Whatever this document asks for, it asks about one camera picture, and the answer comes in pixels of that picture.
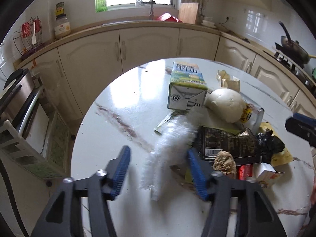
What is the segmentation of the gas stove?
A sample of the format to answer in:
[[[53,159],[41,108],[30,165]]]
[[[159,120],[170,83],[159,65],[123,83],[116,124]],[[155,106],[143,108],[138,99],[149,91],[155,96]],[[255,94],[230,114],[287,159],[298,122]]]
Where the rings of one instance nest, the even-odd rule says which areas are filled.
[[[263,52],[272,57],[274,60],[277,60],[286,69],[288,69],[315,96],[315,80],[309,77],[304,71],[304,65],[298,63],[296,58],[293,60],[285,54],[279,44],[275,43],[275,46],[272,47],[272,49],[274,52],[268,52],[267,50],[263,50]]]

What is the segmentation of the brown ginger root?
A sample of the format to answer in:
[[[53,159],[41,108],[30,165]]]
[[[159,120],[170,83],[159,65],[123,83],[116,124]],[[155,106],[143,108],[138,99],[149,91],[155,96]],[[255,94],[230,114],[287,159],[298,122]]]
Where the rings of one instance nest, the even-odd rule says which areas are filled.
[[[215,157],[213,169],[222,172],[225,176],[235,179],[237,174],[236,163],[232,155],[225,151],[220,151]]]

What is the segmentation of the green snack packet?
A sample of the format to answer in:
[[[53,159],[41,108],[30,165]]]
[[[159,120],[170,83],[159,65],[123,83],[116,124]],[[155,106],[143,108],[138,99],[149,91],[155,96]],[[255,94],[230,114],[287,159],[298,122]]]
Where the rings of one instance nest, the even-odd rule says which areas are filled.
[[[183,112],[177,110],[171,110],[154,128],[154,132],[156,134],[162,135],[165,129],[167,128],[169,122],[177,117],[178,115],[182,115]]]

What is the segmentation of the black snack wrapper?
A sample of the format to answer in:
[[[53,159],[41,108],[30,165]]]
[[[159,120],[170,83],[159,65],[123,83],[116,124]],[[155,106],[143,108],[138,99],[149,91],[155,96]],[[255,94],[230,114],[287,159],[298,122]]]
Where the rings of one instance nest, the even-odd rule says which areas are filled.
[[[202,126],[194,145],[206,161],[214,161],[219,152],[225,151],[232,155],[237,166],[261,162],[258,141],[248,130],[233,135],[224,130]]]

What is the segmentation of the red snack packet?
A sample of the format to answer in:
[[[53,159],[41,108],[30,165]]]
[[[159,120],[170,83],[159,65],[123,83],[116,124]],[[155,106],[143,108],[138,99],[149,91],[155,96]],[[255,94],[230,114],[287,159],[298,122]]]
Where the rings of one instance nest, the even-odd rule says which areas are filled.
[[[238,179],[247,180],[248,178],[253,177],[253,165],[242,165],[238,169]]]

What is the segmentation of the glass jar yellow label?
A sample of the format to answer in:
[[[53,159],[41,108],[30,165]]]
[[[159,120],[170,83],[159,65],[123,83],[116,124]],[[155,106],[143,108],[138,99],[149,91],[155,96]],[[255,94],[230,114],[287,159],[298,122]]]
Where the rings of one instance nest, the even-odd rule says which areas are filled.
[[[71,34],[71,26],[64,10],[64,2],[56,4],[55,8],[55,39],[61,39]]]

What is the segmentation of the black plastic bag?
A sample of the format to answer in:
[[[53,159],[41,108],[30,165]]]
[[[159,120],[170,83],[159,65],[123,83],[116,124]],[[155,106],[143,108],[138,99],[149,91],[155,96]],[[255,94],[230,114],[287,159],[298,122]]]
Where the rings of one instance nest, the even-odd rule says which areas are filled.
[[[281,139],[274,135],[273,130],[266,129],[265,133],[255,135],[258,152],[261,155],[261,162],[270,164],[272,156],[284,150],[285,145]]]

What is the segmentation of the white fluffy bottle brush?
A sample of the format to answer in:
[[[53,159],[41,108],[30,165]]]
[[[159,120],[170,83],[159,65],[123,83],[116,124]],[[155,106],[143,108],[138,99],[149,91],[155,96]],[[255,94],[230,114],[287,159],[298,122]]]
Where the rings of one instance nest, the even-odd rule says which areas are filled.
[[[153,201],[158,201],[167,189],[170,166],[185,163],[186,154],[196,139],[202,125],[204,110],[193,108],[171,120],[155,143],[154,150],[147,156],[140,188],[150,191]]]

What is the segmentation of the silver yellow snack pouch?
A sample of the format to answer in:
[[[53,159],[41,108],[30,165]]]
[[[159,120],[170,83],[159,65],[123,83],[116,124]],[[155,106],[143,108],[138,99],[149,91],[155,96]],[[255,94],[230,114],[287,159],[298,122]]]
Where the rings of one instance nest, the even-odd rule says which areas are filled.
[[[263,119],[265,110],[252,103],[247,103],[243,113],[237,123],[244,129],[249,129],[253,134],[257,134]]]

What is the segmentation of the white round plastic bag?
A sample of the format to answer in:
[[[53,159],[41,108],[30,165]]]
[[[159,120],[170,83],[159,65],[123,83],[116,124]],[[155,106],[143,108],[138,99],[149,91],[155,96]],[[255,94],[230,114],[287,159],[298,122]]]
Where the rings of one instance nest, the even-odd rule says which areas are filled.
[[[219,88],[206,95],[205,107],[228,123],[239,121],[246,107],[241,94],[229,89]]]

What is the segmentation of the green dish soap bottle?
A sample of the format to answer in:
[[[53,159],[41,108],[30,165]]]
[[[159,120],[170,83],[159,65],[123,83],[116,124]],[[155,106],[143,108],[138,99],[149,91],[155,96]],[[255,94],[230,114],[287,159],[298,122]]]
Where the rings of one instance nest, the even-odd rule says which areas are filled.
[[[106,0],[96,0],[96,12],[105,12],[108,10],[107,1]]]

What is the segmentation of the stack of white dishes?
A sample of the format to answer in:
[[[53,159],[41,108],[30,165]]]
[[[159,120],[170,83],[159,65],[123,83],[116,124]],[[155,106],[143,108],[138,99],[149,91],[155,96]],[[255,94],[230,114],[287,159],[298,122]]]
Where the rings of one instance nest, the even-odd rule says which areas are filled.
[[[205,27],[216,28],[212,17],[205,17],[204,19],[201,20],[201,24]]]

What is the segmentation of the black frying pan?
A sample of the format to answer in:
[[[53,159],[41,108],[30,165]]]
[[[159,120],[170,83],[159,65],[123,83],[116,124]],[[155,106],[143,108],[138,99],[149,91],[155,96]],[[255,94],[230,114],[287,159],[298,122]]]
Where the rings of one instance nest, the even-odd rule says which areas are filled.
[[[297,58],[303,64],[308,64],[310,59],[315,59],[315,55],[308,54],[308,52],[299,45],[298,41],[294,41],[285,27],[283,22],[278,22],[285,32],[285,36],[281,36],[281,45],[291,55]]]

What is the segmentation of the red basin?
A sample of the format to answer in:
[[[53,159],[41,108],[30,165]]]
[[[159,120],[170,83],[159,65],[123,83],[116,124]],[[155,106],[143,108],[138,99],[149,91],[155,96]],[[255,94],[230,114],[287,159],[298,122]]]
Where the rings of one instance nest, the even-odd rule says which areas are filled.
[[[173,22],[173,23],[181,23],[182,21],[178,18],[172,16],[168,12],[164,13],[163,15],[156,18],[156,20],[161,22]]]

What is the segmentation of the yellow plastic bag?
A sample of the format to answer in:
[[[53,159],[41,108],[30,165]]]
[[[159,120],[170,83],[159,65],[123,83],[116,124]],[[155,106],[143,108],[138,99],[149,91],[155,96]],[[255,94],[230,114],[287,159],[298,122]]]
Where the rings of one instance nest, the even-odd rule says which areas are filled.
[[[293,161],[292,154],[269,122],[260,124],[256,138],[260,143],[263,163],[276,167]]]

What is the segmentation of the green white milk carton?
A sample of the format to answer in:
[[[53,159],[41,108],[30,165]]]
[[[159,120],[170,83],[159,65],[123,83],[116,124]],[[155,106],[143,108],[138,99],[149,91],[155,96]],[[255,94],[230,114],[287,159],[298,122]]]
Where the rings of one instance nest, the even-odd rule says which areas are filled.
[[[167,108],[189,111],[202,107],[208,87],[197,64],[174,62],[169,82]]]

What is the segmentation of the cream base cabinets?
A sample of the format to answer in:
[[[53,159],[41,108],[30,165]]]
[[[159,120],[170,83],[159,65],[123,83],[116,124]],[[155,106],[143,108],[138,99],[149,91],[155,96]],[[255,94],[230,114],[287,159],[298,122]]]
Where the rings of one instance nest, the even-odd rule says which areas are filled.
[[[192,57],[222,62],[268,86],[295,112],[315,116],[315,82],[299,80],[270,51],[230,34],[189,24],[131,22],[66,36],[19,64],[41,72],[64,118],[81,119],[112,81],[142,64]]]

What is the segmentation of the white rolling storage cart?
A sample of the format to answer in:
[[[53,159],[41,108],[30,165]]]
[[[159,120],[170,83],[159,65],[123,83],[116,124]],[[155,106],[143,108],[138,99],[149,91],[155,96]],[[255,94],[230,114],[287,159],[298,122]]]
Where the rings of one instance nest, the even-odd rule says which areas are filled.
[[[1,151],[40,179],[69,174],[71,132],[40,86],[31,92],[18,122],[1,121]]]

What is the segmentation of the wooden cutting board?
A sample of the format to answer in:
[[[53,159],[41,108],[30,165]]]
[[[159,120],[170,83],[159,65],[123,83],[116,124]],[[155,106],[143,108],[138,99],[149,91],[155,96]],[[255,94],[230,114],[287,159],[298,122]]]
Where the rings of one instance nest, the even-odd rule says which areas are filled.
[[[186,24],[197,23],[199,3],[181,3],[179,6],[178,19]]]

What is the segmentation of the small white orange box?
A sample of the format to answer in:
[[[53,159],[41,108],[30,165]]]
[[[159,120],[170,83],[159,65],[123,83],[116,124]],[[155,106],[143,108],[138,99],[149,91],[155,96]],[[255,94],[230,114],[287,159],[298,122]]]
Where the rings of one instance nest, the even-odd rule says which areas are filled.
[[[284,172],[277,172],[271,164],[260,163],[256,164],[253,168],[254,177],[262,188],[271,188]]]

